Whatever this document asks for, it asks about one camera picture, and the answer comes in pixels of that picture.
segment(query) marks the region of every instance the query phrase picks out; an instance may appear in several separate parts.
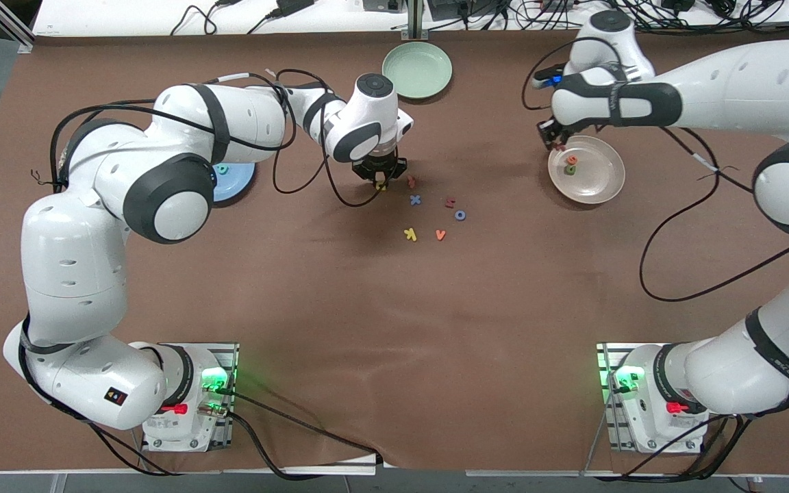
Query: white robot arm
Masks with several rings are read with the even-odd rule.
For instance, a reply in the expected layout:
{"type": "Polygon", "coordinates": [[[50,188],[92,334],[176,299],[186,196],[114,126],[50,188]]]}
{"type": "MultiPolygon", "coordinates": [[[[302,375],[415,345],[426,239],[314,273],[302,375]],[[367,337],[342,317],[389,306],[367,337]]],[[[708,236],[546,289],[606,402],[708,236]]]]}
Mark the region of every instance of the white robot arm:
{"type": "MultiPolygon", "coordinates": [[[[757,166],[753,190],[763,215],[789,234],[789,40],[730,48],[654,76],[627,25],[631,21],[620,12],[600,12],[581,29],[579,37],[602,37],[611,46],[575,44],[567,65],[573,71],[566,69],[555,85],[553,118],[539,125],[545,144],[564,144],[589,125],[777,135],[788,142],[757,166]]],[[[710,412],[783,411],[789,406],[789,287],[715,338],[638,347],[616,380],[642,452],[653,452],[710,412]]],[[[699,428],[667,451],[694,453],[693,440],[704,433],[699,428]]]]}
{"type": "Polygon", "coordinates": [[[361,76],[348,103],[331,95],[186,84],[167,88],[153,108],[212,131],[160,115],[145,130],[110,119],[79,127],[62,160],[68,187],[24,216],[29,314],[4,343],[13,369],[41,397],[98,424],[125,430],[152,420],[145,433],[167,450],[205,450],[207,420],[220,412],[214,390],[227,384],[214,356],[190,344],[125,344],[109,335],[126,312],[127,237],[135,231],[173,244],[196,234],[211,210],[211,166],[272,156],[285,137],[288,107],[316,141],[325,123],[325,144],[341,162],[397,152],[412,121],[388,79],[361,76]]]}

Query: white plate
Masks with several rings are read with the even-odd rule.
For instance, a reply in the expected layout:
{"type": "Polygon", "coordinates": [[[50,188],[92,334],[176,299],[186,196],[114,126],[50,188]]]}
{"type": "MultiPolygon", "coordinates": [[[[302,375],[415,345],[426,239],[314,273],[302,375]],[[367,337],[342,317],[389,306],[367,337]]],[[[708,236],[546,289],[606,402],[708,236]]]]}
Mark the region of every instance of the white plate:
{"type": "Polygon", "coordinates": [[[620,154],[604,140],[588,135],[574,135],[563,151],[550,152],[547,168],[556,188],[568,199],[580,203],[607,202],[620,193],[626,181],[620,154]],[[577,158],[574,175],[564,172],[568,156],[577,158]]]}

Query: blue plate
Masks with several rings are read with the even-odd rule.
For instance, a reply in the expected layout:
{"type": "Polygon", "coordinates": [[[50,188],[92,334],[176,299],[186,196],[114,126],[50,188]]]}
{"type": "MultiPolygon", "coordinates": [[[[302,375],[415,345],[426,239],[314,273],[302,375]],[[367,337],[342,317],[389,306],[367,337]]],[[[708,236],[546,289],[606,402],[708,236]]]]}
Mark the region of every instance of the blue plate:
{"type": "Polygon", "coordinates": [[[255,165],[220,163],[212,167],[215,169],[217,184],[215,185],[215,206],[225,207],[241,199],[242,194],[254,179],[255,165]]]}

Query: brown tabletop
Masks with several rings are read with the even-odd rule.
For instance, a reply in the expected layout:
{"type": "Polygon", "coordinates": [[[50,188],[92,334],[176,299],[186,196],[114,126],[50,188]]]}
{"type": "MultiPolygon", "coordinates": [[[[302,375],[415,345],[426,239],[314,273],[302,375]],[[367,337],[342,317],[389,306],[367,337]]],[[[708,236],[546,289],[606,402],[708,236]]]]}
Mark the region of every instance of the brown tabletop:
{"type": "MultiPolygon", "coordinates": [[[[696,181],[705,169],[657,129],[605,129],[601,137],[626,163],[623,192],[595,208],[557,194],[535,129],[548,114],[526,112],[519,88],[540,55],[573,36],[434,34],[454,76],[434,102],[403,104],[416,119],[401,145],[416,190],[401,180],[353,210],[323,179],[293,196],[277,194],[270,163],[262,163],[248,196],[215,210],[197,237],[170,247],[129,240],[131,306],[113,334],[237,340],[242,390],[310,418],[251,385],[251,375],[399,467],[582,468],[602,409],[595,344],[720,334],[789,283],[789,256],[692,302],[642,293],[638,258],[647,236],[712,179],[696,181]],[[410,193],[421,194],[422,205],[410,206],[410,193]],[[455,197],[464,222],[442,206],[445,197],[455,197]],[[410,227],[415,243],[403,235],[410,227]],[[447,231],[443,241],[436,229],[447,231]]],[[[640,43],[662,72],[754,40],[644,36],[640,43]]],[[[378,71],[397,44],[397,34],[48,40],[19,57],[0,102],[0,470],[121,467],[84,425],[32,395],[1,353],[25,314],[20,225],[25,208],[49,192],[29,171],[47,169],[54,125],[82,106],[266,68],[310,70],[348,97],[355,78],[378,71]]],[[[704,134],[742,180],[780,144],[704,134]]],[[[282,154],[283,186],[309,177],[319,155],[298,138],[282,154]]],[[[335,166],[335,179],[348,199],[372,191],[346,166],[335,166]]],[[[661,233],[649,254],[649,284],[671,296],[692,292],[787,244],[748,194],[723,184],[661,233]]],[[[251,407],[237,409],[281,465],[357,455],[251,407]]],[[[247,437],[234,433],[231,450],[155,458],[182,471],[260,467],[247,437]]],[[[635,461],[611,455],[604,442],[592,468],[623,470],[635,461]]],[[[657,465],[679,467],[678,459],[657,465]]],[[[721,472],[789,474],[789,412],[755,424],[721,472]]]]}

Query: glowing green indicator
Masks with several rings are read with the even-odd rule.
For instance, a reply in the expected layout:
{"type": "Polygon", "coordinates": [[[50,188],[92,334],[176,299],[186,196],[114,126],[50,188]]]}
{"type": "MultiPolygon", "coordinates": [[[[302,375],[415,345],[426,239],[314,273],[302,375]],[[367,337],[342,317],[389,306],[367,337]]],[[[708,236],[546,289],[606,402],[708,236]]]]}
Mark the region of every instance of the glowing green indicator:
{"type": "Polygon", "coordinates": [[[206,368],[200,375],[203,382],[203,389],[217,392],[227,387],[227,372],[223,368],[206,368]]]}
{"type": "Polygon", "coordinates": [[[638,381],[644,378],[644,368],[622,367],[614,375],[616,375],[616,382],[621,389],[626,387],[634,392],[638,390],[638,381]]]}

